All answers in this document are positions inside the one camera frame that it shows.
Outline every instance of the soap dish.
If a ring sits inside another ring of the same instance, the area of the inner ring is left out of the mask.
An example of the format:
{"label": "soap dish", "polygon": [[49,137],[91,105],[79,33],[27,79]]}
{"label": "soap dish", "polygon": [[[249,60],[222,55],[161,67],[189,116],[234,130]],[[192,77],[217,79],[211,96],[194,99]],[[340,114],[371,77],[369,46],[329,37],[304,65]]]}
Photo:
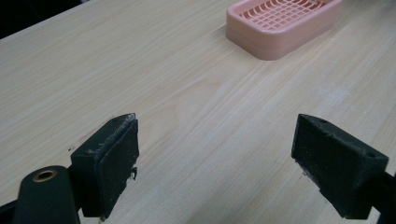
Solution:
{"label": "soap dish", "polygon": [[276,60],[330,30],[342,0],[243,0],[227,9],[228,39]]}

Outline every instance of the wooden table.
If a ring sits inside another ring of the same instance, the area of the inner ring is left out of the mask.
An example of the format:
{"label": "wooden table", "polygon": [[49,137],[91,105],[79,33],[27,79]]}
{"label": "wooden table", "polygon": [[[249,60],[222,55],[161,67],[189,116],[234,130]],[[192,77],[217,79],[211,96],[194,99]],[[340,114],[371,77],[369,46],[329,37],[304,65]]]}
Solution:
{"label": "wooden table", "polygon": [[225,37],[233,2],[91,1],[0,40],[0,204],[135,112],[138,176],[106,223],[364,223],[340,218],[290,149],[310,114],[394,174],[395,1],[346,0],[330,32],[274,62]]}

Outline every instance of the black rubber pad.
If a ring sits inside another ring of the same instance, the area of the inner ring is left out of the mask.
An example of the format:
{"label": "black rubber pad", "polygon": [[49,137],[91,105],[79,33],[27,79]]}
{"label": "black rubber pad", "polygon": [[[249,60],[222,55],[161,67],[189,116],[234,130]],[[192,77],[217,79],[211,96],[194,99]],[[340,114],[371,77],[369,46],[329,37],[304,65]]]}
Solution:
{"label": "black rubber pad", "polygon": [[372,206],[363,186],[384,174],[387,156],[329,121],[308,115],[298,117],[291,156],[341,217],[369,216]]}
{"label": "black rubber pad", "polygon": [[109,217],[139,156],[134,114],[110,120],[72,155],[69,170],[85,217]]}

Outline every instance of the dark background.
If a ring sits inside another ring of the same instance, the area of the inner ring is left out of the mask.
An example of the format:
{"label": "dark background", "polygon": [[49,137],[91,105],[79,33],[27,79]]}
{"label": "dark background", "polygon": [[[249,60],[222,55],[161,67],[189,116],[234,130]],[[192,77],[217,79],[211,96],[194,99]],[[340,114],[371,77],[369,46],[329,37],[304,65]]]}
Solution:
{"label": "dark background", "polygon": [[0,0],[0,39],[79,4],[80,0]]}

